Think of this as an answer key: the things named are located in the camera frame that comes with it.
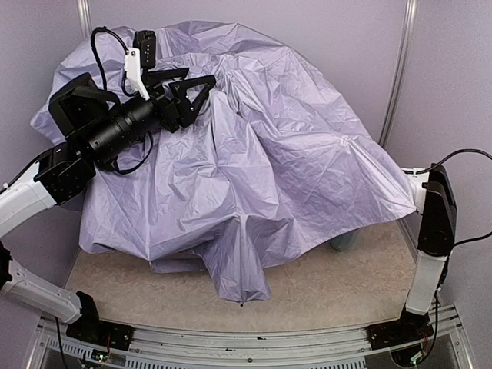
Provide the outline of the lavender folding umbrella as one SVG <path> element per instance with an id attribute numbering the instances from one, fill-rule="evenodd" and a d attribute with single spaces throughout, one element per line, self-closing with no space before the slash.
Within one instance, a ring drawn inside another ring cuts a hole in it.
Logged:
<path id="1" fill-rule="evenodd" d="M 266 300 L 265 268 L 414 211 L 407 176 L 293 48 L 238 23 L 155 34 L 157 68 L 217 83 L 191 127 L 122 153 L 135 173 L 97 171 L 81 210 L 84 251 L 121 251 L 158 273 L 205 269 L 221 298 Z"/>

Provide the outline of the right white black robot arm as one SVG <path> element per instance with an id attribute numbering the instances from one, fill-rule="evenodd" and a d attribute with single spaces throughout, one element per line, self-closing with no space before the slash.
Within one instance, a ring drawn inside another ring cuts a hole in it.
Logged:
<path id="1" fill-rule="evenodd" d="M 417 239 L 417 263 L 401 320 L 425 324 L 434 295 L 447 275 L 449 257 L 455 245 L 457 202 L 443 165 L 420 173 L 405 173 L 411 180 L 412 195 L 421 226 Z"/>

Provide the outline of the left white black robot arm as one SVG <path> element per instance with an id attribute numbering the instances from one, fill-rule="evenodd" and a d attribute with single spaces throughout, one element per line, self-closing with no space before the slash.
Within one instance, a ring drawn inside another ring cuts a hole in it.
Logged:
<path id="1" fill-rule="evenodd" d="M 35 215 L 81 194 L 98 169 L 119 175 L 138 170 L 118 166 L 118 155 L 153 132 L 171 133 L 193 124 L 216 84 L 213 75 L 188 78 L 186 68 L 148 73 L 146 98 L 126 102 L 97 87 L 83 73 L 50 98 L 48 110 L 65 140 L 42 152 L 1 189 L 1 235 Z"/>

